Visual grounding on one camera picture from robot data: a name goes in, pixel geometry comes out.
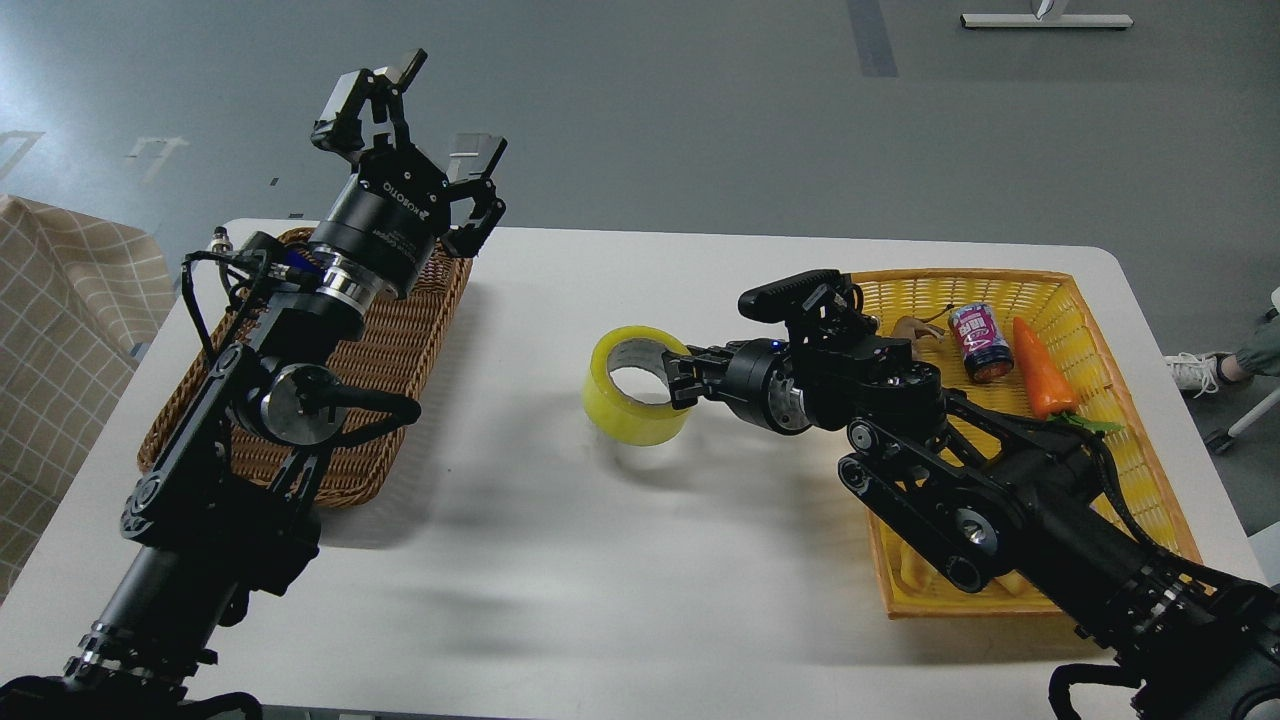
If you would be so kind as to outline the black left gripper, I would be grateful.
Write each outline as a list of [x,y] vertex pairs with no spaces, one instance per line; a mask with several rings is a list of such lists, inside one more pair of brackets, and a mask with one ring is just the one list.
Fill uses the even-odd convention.
[[[506,214],[492,178],[506,137],[457,135],[447,174],[411,145],[403,96],[426,60],[428,51],[416,49],[399,65],[340,76],[314,122],[311,145],[351,168],[308,241],[330,296],[404,299],[439,238],[448,256],[476,258]],[[472,202],[471,211],[451,227],[451,206],[463,200]]]

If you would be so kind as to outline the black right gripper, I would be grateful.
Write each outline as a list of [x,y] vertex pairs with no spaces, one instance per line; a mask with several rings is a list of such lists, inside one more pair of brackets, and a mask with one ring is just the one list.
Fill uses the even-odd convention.
[[705,398],[781,436],[797,436],[812,427],[803,392],[795,386],[790,345],[782,340],[667,348],[662,366],[672,409],[689,409]]

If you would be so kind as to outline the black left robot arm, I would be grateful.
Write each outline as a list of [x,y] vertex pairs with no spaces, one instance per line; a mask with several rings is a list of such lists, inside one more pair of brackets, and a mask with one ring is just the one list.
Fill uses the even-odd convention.
[[421,414],[406,393],[343,382],[330,357],[379,297],[410,296],[435,251],[476,256],[506,211],[492,179],[503,137],[460,137],[448,170],[413,145],[403,99],[426,59],[337,81],[311,141],[349,178],[302,249],[259,232],[183,261],[206,377],[124,503],[140,552],[60,675],[3,687],[5,719],[262,716],[250,693],[196,701],[186,683],[253,592],[284,594],[317,556],[333,454]]

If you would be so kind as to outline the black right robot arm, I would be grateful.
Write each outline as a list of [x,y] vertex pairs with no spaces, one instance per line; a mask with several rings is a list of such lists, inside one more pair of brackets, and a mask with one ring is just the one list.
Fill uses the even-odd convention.
[[726,404],[782,436],[844,430],[837,473],[870,512],[966,593],[1023,575],[1111,650],[1050,678],[1132,689],[1139,719],[1275,719],[1277,592],[1158,544],[1125,503],[1101,433],[989,410],[913,357],[867,309],[895,272],[803,272],[744,292],[739,313],[783,340],[664,350],[672,405]]

